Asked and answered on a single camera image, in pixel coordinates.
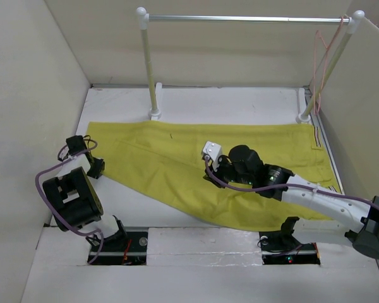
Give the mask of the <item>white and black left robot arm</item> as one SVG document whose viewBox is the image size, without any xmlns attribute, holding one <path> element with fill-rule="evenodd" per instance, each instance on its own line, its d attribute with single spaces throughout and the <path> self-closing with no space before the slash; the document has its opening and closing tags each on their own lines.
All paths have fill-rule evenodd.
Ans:
<svg viewBox="0 0 379 303">
<path fill-rule="evenodd" d="M 92 246 L 103 244 L 118 251 L 128 244 L 128 235 L 120 219 L 105 213 L 91 183 L 105 169 L 104 160 L 92 155 L 96 146 L 88 135 L 67 138 L 57 155 L 60 171 L 46 181 L 36 179 L 37 185 L 62 231 L 84 236 Z"/>
</svg>

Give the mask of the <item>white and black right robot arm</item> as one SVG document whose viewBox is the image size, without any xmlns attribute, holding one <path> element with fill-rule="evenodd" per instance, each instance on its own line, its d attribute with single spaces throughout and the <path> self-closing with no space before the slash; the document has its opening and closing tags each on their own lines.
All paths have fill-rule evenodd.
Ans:
<svg viewBox="0 0 379 303">
<path fill-rule="evenodd" d="M 263 163 L 256 151 L 238 145 L 224 155 L 208 141 L 202 148 L 205 179 L 219 188 L 256 193 L 267 199 L 309 208 L 327 217 L 287 217 L 274 239 L 293 251 L 312 242 L 349 246 L 379 260 L 379 196 L 371 200 L 337 193 L 303 179 L 293 171 Z"/>
</svg>

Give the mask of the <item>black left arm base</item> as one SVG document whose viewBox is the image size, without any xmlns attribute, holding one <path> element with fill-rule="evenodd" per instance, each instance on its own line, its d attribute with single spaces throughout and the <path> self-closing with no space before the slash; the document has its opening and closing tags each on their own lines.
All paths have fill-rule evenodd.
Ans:
<svg viewBox="0 0 379 303">
<path fill-rule="evenodd" d="M 148 229 L 128 229 L 124 239 L 106 239 L 99 250 L 99 238 L 89 237 L 87 262 L 99 266 L 136 266 L 147 262 Z"/>
</svg>

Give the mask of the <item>yellow trousers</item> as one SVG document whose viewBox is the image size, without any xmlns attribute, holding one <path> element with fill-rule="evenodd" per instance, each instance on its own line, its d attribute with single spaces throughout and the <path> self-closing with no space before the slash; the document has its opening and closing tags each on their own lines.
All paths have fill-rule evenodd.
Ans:
<svg viewBox="0 0 379 303">
<path fill-rule="evenodd" d="M 274 231 L 288 217 L 323 220 L 323 215 L 256 193 L 220 189 L 206 181 L 201 152 L 208 141 L 225 152 L 246 145 L 265 163 L 339 190 L 318 129 L 309 124 L 91 122 L 87 132 L 98 144 L 93 154 L 104 159 L 106 177 L 188 215 L 229 228 Z"/>
</svg>

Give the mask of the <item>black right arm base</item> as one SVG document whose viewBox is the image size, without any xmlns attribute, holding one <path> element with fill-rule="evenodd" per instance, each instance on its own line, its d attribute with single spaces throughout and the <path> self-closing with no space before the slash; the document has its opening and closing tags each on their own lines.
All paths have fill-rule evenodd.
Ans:
<svg viewBox="0 0 379 303">
<path fill-rule="evenodd" d="M 321 265 L 315 243 L 301 244 L 290 235 L 280 232 L 262 232 L 257 246 L 262 252 L 263 265 Z"/>
</svg>

